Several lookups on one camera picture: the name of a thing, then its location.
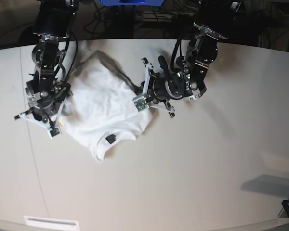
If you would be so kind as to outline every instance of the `black cable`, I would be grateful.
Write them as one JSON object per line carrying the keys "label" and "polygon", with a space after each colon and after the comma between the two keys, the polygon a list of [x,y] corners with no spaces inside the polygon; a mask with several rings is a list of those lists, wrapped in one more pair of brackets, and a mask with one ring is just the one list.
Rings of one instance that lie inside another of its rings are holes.
{"label": "black cable", "polygon": [[89,30],[87,29],[87,27],[90,26],[91,24],[93,24],[96,20],[98,20],[98,18],[96,17],[96,14],[97,14],[97,13],[100,13],[100,10],[103,9],[103,8],[105,8],[105,6],[102,6],[101,8],[96,8],[97,11],[94,12],[94,14],[93,14],[94,19],[91,20],[91,21],[89,21],[89,22],[83,27],[83,30],[84,30],[85,32],[87,32],[87,33],[89,33],[89,34],[92,34],[92,31],[89,31]]}
{"label": "black cable", "polygon": [[189,31],[190,29],[193,29],[194,27],[193,26],[189,26],[189,27],[186,27],[182,30],[182,32],[179,34],[179,37],[177,39],[177,42],[174,46],[174,49],[173,49],[173,53],[172,53],[172,57],[171,57],[171,62],[170,62],[170,70],[175,72],[174,70],[174,61],[175,61],[175,58],[177,56],[177,52],[178,52],[178,49],[179,49],[179,46],[180,46],[180,43],[182,41],[182,38],[183,38],[183,35]]}
{"label": "black cable", "polygon": [[64,50],[65,50],[65,51],[68,50],[70,41],[71,41],[71,35],[70,35],[70,36],[67,38],[67,40],[66,40],[66,45],[64,46]]}
{"label": "black cable", "polygon": [[176,8],[178,11],[180,11],[181,13],[183,13],[183,14],[185,15],[184,7],[181,8],[181,7],[175,2],[175,0],[172,0],[172,2],[173,2],[173,5],[175,6],[175,8]]}
{"label": "black cable", "polygon": [[97,4],[96,4],[95,1],[93,1],[93,4],[94,4],[94,6],[95,6],[95,8],[96,8],[96,11],[97,11],[97,13],[98,13],[98,20],[97,20],[97,23],[96,23],[96,25],[95,25],[92,33],[91,33],[91,39],[94,38],[94,32],[96,31],[96,29],[97,29],[97,27],[98,27],[98,25],[99,25],[99,23],[100,23],[100,21],[101,21],[101,12],[100,12],[100,9],[98,8],[98,6],[97,6]]}
{"label": "black cable", "polygon": [[71,64],[71,66],[70,66],[70,68],[69,68],[69,71],[68,71],[68,73],[67,73],[67,75],[66,75],[66,78],[65,78],[65,80],[64,80],[64,83],[67,83],[67,82],[68,82],[68,79],[69,79],[69,77],[70,77],[70,75],[71,75],[71,71],[72,71],[74,62],[75,62],[75,60],[76,60],[77,52],[78,52],[78,41],[77,41],[77,38],[76,38],[75,34],[73,33],[73,31],[71,31],[71,35],[72,35],[72,36],[74,37],[74,39],[75,39],[75,42],[76,42],[76,50],[75,50],[75,54],[74,54],[74,58],[73,58],[72,64]]}
{"label": "black cable", "polygon": [[154,14],[154,16],[155,16],[155,18],[156,18],[156,22],[158,23],[158,17],[157,17],[157,15],[156,15],[155,11],[152,10],[152,12],[153,12],[153,14]]}
{"label": "black cable", "polygon": [[48,115],[47,113],[45,113],[45,115],[46,115],[47,118],[48,118],[48,121],[49,121],[49,124],[50,124],[51,129],[54,129],[55,127],[54,127],[53,121],[50,119],[50,117],[49,117],[49,115]]}
{"label": "black cable", "polygon": [[163,95],[163,94],[157,95],[156,97],[160,97],[160,98],[165,97],[165,98],[169,98],[171,100],[181,100],[184,98],[184,96],[181,96],[180,98],[176,99],[176,98],[171,97],[170,95]]}

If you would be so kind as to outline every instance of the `wire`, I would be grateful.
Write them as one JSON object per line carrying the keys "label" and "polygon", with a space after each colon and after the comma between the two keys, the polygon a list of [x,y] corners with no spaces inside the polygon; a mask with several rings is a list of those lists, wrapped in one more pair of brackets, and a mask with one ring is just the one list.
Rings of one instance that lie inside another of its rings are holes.
{"label": "wire", "polygon": [[94,27],[94,29],[93,29],[93,31],[89,31],[88,29],[87,29],[87,27],[88,26],[90,26],[91,24],[93,24],[96,20],[98,20],[98,22],[97,22],[97,24],[99,23],[99,22],[103,22],[103,20],[101,19],[101,18],[97,18],[97,16],[96,16],[96,14],[98,13],[99,15],[101,15],[101,13],[100,13],[100,10],[101,9],[103,9],[103,8],[105,8],[105,6],[102,6],[101,8],[98,8],[97,7],[97,5],[96,5],[96,3],[95,2],[93,2],[94,3],[94,5],[95,5],[95,7],[96,7],[96,12],[94,12],[94,14],[93,14],[93,16],[94,16],[94,19],[93,20],[91,20],[91,21],[89,21],[84,27],[83,27],[83,30],[85,31],[85,32],[87,32],[87,33],[89,33],[89,34],[98,34],[98,33],[95,33],[95,29],[96,29],[96,27],[97,26],[95,26]]}
{"label": "wire", "polygon": [[[174,49],[173,49],[173,53],[172,53],[172,57],[171,57],[171,62],[170,62],[170,69],[171,71],[175,72],[175,68],[174,68],[174,61],[175,61],[175,58],[177,56],[177,52],[178,52],[178,49],[180,51],[180,57],[182,56],[182,38],[183,36],[190,30],[192,29],[193,27],[192,26],[189,26],[189,27],[186,27],[182,30],[182,32],[179,34],[179,37],[177,39],[177,42],[174,46]],[[184,79],[184,73],[183,73],[183,68],[181,68],[181,72],[182,72],[182,84],[183,84],[183,92],[181,92],[182,94],[182,98],[184,97],[185,93],[186,93],[186,81]]]}
{"label": "wire", "polygon": [[49,125],[50,125],[51,129],[54,129],[53,121],[50,119],[49,115],[44,110],[43,110],[43,112],[48,118]]}
{"label": "wire", "polygon": [[160,8],[160,10],[162,10],[163,12],[165,12],[165,13],[169,13],[169,14],[171,14],[172,16],[176,16],[174,13],[172,13],[172,12],[169,12],[169,11],[166,11],[165,9],[163,9],[163,8]]}
{"label": "wire", "polygon": [[70,75],[71,75],[71,71],[72,71],[74,62],[75,62],[75,60],[76,60],[77,52],[78,52],[78,41],[77,41],[77,38],[76,38],[75,34],[73,33],[73,31],[71,31],[71,35],[72,35],[72,36],[74,37],[74,39],[75,39],[76,49],[75,49],[75,54],[74,54],[73,61],[72,61],[72,63],[71,63],[71,66],[70,66],[70,68],[69,68],[69,71],[68,71],[68,73],[67,73],[67,75],[66,75],[66,78],[65,78],[65,80],[64,80],[64,83],[67,83],[67,82],[68,82],[68,79],[69,79],[69,77],[70,77]]}
{"label": "wire", "polygon": [[98,21],[97,21],[97,23],[96,23],[96,25],[95,25],[92,33],[91,33],[91,39],[94,38],[94,32],[96,31],[96,29],[97,29],[97,27],[98,27],[98,25],[99,25],[99,23],[100,23],[100,21],[101,21],[101,12],[100,12],[100,9],[98,8],[98,6],[97,6],[97,4],[96,4],[95,1],[93,1],[93,4],[94,4],[94,6],[95,6],[95,8],[96,8],[96,11],[97,11],[97,13],[98,13]]}
{"label": "wire", "polygon": [[172,0],[172,2],[173,2],[173,6],[175,6],[175,8],[176,8],[178,11],[180,11],[181,13],[183,13],[183,14],[185,15],[184,7],[181,8],[181,7],[175,2],[175,0]]}
{"label": "wire", "polygon": [[157,15],[156,15],[155,11],[152,10],[152,12],[153,12],[153,14],[154,14],[154,16],[155,16],[155,18],[156,18],[156,22],[158,23],[158,17],[157,17]]}
{"label": "wire", "polygon": [[184,7],[187,7],[187,8],[190,8],[190,9],[193,9],[193,10],[198,10],[198,8],[197,7],[193,7],[193,6],[190,6],[190,5],[187,5],[187,4],[184,4],[183,2],[182,2],[182,0],[178,0]]}

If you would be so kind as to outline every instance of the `metal bracket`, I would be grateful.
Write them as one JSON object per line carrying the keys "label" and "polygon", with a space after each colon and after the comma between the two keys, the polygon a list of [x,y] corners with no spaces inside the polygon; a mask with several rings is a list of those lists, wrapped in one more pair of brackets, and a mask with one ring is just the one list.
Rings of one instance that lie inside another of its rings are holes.
{"label": "metal bracket", "polygon": [[45,124],[43,122],[40,122],[40,121],[37,121],[35,119],[30,118],[28,115],[26,115],[26,112],[20,113],[18,115],[18,117],[22,118],[22,119],[25,119],[25,120],[27,120],[29,122],[32,122],[32,123],[44,128],[44,129],[46,129],[48,131],[48,135],[52,139],[54,136],[56,136],[56,135],[61,133],[60,126],[59,126],[58,122],[59,122],[60,116],[62,114],[62,109],[64,107],[64,104],[65,104],[65,101],[63,101],[60,104],[56,120],[54,121],[54,129],[51,128],[50,124]]}
{"label": "metal bracket", "polygon": [[142,95],[145,95],[148,93],[148,88],[149,88],[149,83],[150,83],[150,71],[153,70],[152,63],[146,64],[145,67],[145,80],[144,80],[144,88],[143,88],[143,93]]}
{"label": "metal bracket", "polygon": [[63,66],[63,59],[66,55],[66,51],[65,50],[61,50],[60,51],[60,57],[59,57],[59,67],[61,68],[62,70],[62,76],[61,76],[61,79],[59,79],[58,81],[64,81],[64,79],[66,78],[66,69],[65,67]]}
{"label": "metal bracket", "polygon": [[184,100],[184,101],[191,101],[191,100],[196,100],[196,99],[198,99],[198,96],[197,96],[197,95],[191,95],[191,96],[189,96],[189,97],[183,98],[182,100]]}
{"label": "metal bracket", "polygon": [[170,113],[174,113],[174,112],[175,112],[173,106],[167,107],[167,106],[165,106],[165,105],[154,104],[154,103],[150,103],[149,106],[150,106],[150,107],[153,107],[153,108],[156,108],[156,109],[164,110],[164,111],[170,112]]}

